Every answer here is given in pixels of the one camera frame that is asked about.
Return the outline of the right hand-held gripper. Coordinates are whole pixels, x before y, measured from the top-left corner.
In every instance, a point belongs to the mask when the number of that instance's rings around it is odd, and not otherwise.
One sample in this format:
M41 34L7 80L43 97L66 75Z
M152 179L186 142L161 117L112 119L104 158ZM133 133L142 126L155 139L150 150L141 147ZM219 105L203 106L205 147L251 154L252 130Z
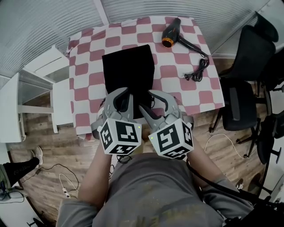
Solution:
M153 148L161 157L183 159L194 150L193 117L177 111L178 104L174 96L160 90L148 90L148 93L165 104L165 112L172 112L166 117L158 116L146 105L139 105L141 114L153 131L148 136Z

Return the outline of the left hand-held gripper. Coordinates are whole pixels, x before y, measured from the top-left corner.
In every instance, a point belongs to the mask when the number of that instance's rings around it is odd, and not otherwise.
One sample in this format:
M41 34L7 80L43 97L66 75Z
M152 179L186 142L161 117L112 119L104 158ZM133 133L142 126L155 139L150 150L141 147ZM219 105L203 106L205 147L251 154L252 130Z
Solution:
M142 141L142 125L133 119L133 95L127 87L114 90L106 96L104 110L91 124L93 136L100 139L105 154L130 155Z

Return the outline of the black fabric bag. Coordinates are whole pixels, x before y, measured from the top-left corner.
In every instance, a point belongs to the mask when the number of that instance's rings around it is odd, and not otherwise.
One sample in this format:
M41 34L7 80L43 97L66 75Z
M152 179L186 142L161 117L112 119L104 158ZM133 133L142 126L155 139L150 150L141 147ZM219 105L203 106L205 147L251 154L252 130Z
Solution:
M133 95L134 119L142 118L139 104L151 107L154 81L154 59L150 46L133 47L102 56L107 93L127 87Z

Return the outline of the black orange hair dryer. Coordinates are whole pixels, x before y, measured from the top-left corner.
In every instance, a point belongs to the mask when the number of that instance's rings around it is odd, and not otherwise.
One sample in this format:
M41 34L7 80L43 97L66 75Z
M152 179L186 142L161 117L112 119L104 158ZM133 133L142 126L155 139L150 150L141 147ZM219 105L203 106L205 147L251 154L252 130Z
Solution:
M171 48L175 43L180 43L187 49L199 53L201 59L199 60L198 69L192 73L187 73L184 75L185 79L189 81L192 79L195 82L200 82L203 79L203 72L209 66L209 56L203 52L196 45L187 41L180 35L181 20L175 18L173 22L166 27L162 33L162 45L166 48Z

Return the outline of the person's right forearm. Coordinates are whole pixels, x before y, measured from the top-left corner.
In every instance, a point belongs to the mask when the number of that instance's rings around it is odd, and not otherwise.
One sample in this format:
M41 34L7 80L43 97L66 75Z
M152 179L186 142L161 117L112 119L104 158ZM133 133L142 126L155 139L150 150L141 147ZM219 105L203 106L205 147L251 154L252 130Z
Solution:
M187 153L187 159L192 168L194 168L202 177L217 182L225 176L222 171L215 165L210 157L202 149L198 141L192 136L193 151Z

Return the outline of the person's left forearm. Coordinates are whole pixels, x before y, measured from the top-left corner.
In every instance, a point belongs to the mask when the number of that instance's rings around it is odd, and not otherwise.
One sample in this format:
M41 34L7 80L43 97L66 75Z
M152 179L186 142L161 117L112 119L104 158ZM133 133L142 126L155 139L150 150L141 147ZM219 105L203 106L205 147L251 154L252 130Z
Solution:
M111 155L104 153L103 145L99 144L79 188L78 200L89 203L97 209L103 207L109 186L111 158Z

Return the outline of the red white checkered tablecloth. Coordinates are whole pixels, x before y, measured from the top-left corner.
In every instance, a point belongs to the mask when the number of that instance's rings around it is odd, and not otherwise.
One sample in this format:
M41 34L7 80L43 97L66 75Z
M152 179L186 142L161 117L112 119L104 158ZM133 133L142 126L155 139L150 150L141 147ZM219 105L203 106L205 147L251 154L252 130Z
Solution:
M203 72L200 82L184 75L198 68L201 56L180 44L162 45L162 32L172 16L149 16L83 30L70 38L69 83L71 111L78 137L93 140L91 124L101 113L99 107L107 91L102 56L123 49L148 44L155 71L155 90L174 95L188 115L222 108L224 98L213 61Z

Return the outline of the white chair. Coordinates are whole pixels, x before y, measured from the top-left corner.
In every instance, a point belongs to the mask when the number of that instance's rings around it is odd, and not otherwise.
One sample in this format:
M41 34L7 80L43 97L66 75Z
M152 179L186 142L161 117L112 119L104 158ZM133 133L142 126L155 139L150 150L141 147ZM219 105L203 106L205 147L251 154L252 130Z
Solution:
M23 67L23 70L52 85L51 120L54 133L58 126L73 123L69 88L69 59L53 45Z

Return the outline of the black office chair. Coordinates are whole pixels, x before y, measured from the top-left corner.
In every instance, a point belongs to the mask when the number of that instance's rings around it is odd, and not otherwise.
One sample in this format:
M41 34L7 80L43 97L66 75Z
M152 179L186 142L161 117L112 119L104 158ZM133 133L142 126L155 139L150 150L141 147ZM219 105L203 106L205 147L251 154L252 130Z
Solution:
M277 156L276 162L279 161L281 150L273 150L274 139L284 137L284 110L280 113L272 112L272 101L270 92L281 91L284 93L284 77L275 80L263 81L264 97L259 98L259 104L265 104L267 116L261 122L261 131L257 139L257 153L262 164L267 164L271 154Z
M260 120L257 117L256 97L250 82L257 81L270 58L275 54L279 40L275 27L259 13L254 26L245 25L241 30L237 55L233 65L219 74L225 106L220 108L213 127L220 120L227 131L251 129L251 137L238 144L251 141L255 144Z

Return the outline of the person's grey shirt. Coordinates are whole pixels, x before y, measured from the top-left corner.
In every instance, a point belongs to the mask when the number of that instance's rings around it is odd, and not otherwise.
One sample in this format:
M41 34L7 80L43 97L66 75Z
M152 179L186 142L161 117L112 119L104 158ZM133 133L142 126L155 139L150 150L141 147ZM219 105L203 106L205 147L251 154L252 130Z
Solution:
M222 227L252 210L211 186L200 189L184 161L144 153L116 165L102 208L63 200L56 227Z

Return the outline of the white table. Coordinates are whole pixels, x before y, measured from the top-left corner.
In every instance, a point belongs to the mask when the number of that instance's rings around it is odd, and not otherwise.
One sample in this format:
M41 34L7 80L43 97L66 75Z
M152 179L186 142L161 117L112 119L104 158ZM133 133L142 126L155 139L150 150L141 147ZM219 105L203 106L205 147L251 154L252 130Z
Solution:
M18 143L21 134L18 111L19 74L15 74L0 89L0 143Z

